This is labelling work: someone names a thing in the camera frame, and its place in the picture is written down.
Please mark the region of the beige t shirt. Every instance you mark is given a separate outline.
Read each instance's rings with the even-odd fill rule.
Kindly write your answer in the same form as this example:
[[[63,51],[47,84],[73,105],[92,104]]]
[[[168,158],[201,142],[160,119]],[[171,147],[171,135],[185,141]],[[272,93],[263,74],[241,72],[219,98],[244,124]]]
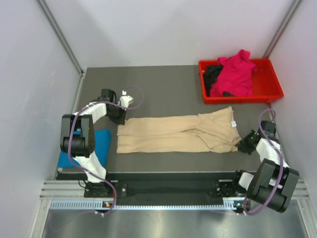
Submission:
[[[241,137],[232,107],[190,116],[131,118],[118,126],[117,153],[215,152],[238,150]]]

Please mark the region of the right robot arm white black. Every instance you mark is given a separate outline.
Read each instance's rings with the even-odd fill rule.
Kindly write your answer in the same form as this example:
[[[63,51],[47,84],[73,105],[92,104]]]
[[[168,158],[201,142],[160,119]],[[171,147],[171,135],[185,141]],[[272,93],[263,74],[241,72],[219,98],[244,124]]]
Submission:
[[[252,130],[236,144],[242,153],[250,155],[256,151],[261,164],[254,175],[244,170],[236,172],[231,190],[261,205],[268,200],[268,208],[283,213],[290,203],[299,173],[283,159],[275,134],[276,124],[262,120],[258,131]]]

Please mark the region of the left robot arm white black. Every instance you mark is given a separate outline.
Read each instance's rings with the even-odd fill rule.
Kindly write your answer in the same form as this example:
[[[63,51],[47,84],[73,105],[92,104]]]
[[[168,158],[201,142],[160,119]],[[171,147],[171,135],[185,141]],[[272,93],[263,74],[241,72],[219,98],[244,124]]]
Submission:
[[[101,165],[96,153],[94,124],[102,117],[108,117],[116,125],[125,123],[127,108],[133,97],[122,91],[120,98],[110,89],[103,89],[101,96],[73,114],[61,118],[60,148],[70,156],[70,163],[77,162],[91,183],[96,183],[95,191],[100,196],[112,192],[112,184],[106,181],[106,169]]]

